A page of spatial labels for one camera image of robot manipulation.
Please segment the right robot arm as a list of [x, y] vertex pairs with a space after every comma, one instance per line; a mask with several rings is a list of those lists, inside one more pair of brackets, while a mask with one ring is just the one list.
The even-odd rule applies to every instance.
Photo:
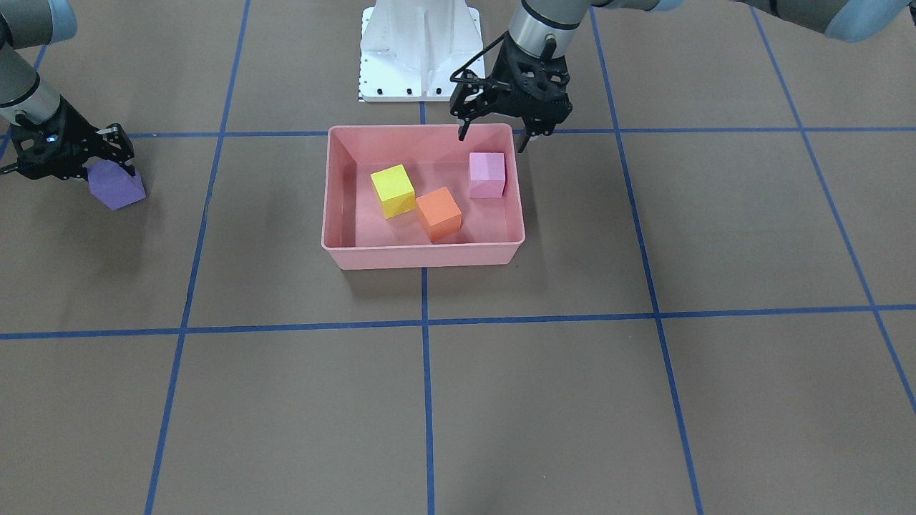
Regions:
[[73, 38], [78, 21], [71, 3], [3, 1], [1, 12], [1, 112], [16, 153], [2, 173], [88, 180], [86, 162], [99, 159], [135, 178], [134, 147], [121, 124], [89, 123], [20, 53]]

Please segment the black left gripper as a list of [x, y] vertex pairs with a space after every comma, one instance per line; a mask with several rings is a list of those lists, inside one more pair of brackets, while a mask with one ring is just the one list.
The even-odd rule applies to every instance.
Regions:
[[[471, 65], [493, 48], [500, 48], [494, 68], [490, 75], [481, 77]], [[506, 32], [455, 69], [449, 76], [455, 85], [449, 111], [461, 123], [458, 140], [464, 142], [472, 122], [488, 114], [523, 121], [525, 134], [518, 154], [524, 153], [536, 137], [550, 136], [573, 110], [567, 94], [568, 67], [564, 57], [555, 56], [557, 49], [557, 39], [549, 35], [540, 54], [531, 56]]]

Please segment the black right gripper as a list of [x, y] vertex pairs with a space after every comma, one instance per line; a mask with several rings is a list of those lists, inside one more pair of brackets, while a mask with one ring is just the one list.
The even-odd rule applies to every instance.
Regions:
[[117, 163], [131, 177], [137, 176], [131, 163], [134, 147], [121, 124], [104, 129], [92, 126], [65, 99], [48, 120], [40, 123], [27, 119], [22, 109], [14, 111], [11, 144], [16, 162], [3, 166], [3, 174], [17, 172], [30, 180], [50, 176], [87, 180], [85, 163], [98, 157]]

